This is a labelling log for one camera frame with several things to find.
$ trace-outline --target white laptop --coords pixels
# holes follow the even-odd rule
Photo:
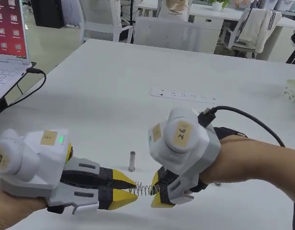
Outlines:
[[[0,99],[31,67],[22,0],[0,0]]]

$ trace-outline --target coil spring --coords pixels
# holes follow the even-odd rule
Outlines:
[[[214,182],[214,185],[216,186],[216,187],[221,187],[221,183],[219,183],[219,182]]]
[[[136,187],[130,188],[129,192],[137,196],[153,196],[160,192],[160,186],[157,185],[142,185],[142,182],[135,182]]]

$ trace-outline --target number label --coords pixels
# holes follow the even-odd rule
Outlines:
[[[153,130],[153,141],[156,142],[158,139],[161,138],[161,128],[160,128],[160,124],[156,125]]]
[[[178,122],[173,138],[173,143],[179,147],[186,147],[190,138],[191,131],[191,124],[185,121]]]
[[[0,149],[0,168],[4,170],[7,168],[8,164],[9,164],[9,158]]]
[[[56,138],[57,138],[57,132],[45,131],[43,133],[42,138],[41,138],[40,144],[53,146],[53,145],[55,145]]]

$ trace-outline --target small metal rod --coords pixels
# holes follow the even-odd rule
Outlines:
[[[131,151],[130,158],[129,158],[129,167],[128,167],[128,170],[130,172],[135,171],[135,156],[136,156],[136,153],[134,151]]]

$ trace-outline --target black strap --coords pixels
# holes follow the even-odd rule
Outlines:
[[[232,135],[238,135],[238,136],[242,136],[242,137],[245,137],[247,138],[247,136],[243,133],[240,133],[238,131],[235,131],[233,129],[230,129],[230,128],[225,128],[225,127],[215,127],[214,128],[215,132],[216,132],[216,135],[218,137],[219,140],[223,139],[223,138],[226,138],[228,136],[232,136]],[[203,189],[206,189],[207,188],[207,184],[205,184],[200,178],[199,178],[199,182],[197,184],[196,187],[193,187],[190,189],[191,192],[193,193],[198,193],[200,192],[201,190]]]

